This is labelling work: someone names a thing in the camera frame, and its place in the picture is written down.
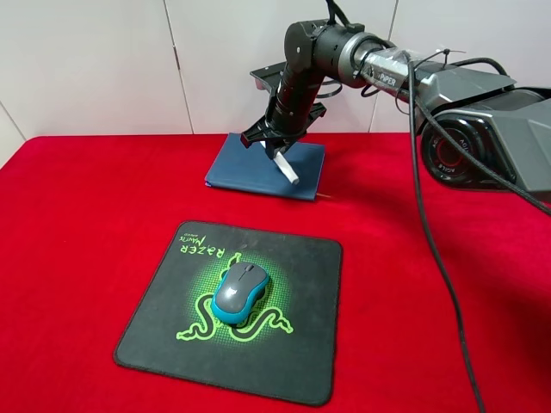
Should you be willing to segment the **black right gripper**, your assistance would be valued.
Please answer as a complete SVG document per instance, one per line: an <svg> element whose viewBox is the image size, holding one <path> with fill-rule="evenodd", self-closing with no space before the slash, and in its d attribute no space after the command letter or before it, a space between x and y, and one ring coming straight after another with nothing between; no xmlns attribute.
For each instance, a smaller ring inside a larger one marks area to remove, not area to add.
<svg viewBox="0 0 551 413"><path fill-rule="evenodd" d="M296 142L304 138L313 122L323 118L325 113L326 107L323 103L314 103L306 116L305 124L293 133L284 132L280 125L277 125L274 120L268 120L268 116L264 115L250 128L241 132L240 142L245 148L261 142L268 159L275 160L277 155L283 155Z"/></svg>

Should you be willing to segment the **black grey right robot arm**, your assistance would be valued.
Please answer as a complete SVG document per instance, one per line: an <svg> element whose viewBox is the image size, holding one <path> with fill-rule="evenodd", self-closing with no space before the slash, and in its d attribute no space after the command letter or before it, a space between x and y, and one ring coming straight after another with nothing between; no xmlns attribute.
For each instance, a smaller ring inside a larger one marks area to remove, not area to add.
<svg viewBox="0 0 551 413"><path fill-rule="evenodd" d="M415 57L361 24L296 22L284 40L285 61L254 72L269 92L264 116L241 135L286 151L325 114L318 101L326 78L354 89L373 87L416 99L415 132L425 168L450 188L499 189L505 179L535 197L550 196L550 91L519 87L503 71L475 70Z"/></svg>

